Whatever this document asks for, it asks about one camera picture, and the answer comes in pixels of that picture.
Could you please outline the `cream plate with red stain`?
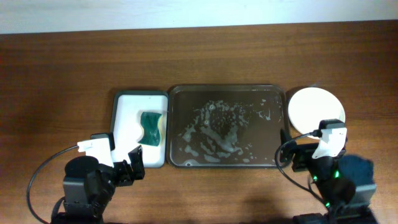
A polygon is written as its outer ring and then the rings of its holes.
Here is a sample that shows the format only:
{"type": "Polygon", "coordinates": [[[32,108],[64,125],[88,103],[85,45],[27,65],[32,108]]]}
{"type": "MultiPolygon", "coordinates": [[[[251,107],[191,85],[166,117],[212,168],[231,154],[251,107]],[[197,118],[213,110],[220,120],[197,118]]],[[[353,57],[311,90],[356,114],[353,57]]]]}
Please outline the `cream plate with red stain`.
{"type": "Polygon", "coordinates": [[[292,126],[301,134],[319,127],[320,121],[338,119],[346,121],[340,100],[327,90],[317,87],[302,88],[292,95],[288,104],[292,126]]]}

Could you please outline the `green yellow sponge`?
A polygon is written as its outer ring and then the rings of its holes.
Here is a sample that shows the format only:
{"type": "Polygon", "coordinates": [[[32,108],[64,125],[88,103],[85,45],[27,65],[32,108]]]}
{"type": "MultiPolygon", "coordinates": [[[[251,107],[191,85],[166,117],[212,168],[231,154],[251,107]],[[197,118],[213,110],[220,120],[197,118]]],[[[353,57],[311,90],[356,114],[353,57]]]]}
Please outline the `green yellow sponge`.
{"type": "Polygon", "coordinates": [[[159,122],[162,114],[145,111],[141,114],[140,125],[143,130],[142,138],[139,144],[148,146],[158,146],[161,142],[161,133],[159,130],[159,122]]]}

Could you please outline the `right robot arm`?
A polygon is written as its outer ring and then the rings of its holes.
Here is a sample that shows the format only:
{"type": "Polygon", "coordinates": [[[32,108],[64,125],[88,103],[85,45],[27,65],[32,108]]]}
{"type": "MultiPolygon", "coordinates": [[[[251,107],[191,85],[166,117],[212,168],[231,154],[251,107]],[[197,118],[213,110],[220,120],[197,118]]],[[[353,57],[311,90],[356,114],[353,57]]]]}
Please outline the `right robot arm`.
{"type": "Polygon", "coordinates": [[[336,157],[314,159],[317,143],[298,145],[296,140],[309,133],[290,137],[280,131],[281,145],[275,152],[275,164],[279,172],[291,183],[310,193],[327,209],[325,214],[296,215],[293,223],[377,223],[370,209],[370,200],[376,191],[374,164],[357,155],[345,155],[342,150],[336,157]],[[294,172],[309,172],[307,186],[289,177],[281,164],[293,162],[294,172]]]}

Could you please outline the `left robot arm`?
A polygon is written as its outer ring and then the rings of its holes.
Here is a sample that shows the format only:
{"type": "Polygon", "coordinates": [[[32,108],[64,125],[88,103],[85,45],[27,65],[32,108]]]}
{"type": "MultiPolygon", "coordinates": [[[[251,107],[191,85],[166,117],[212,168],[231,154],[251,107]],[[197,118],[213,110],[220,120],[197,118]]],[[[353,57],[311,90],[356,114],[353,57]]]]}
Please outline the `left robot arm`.
{"type": "Polygon", "coordinates": [[[114,166],[99,163],[92,156],[80,156],[65,166],[65,196],[54,206],[52,223],[103,223],[103,213],[117,187],[130,186],[145,176],[142,147],[128,153],[114,166]]]}

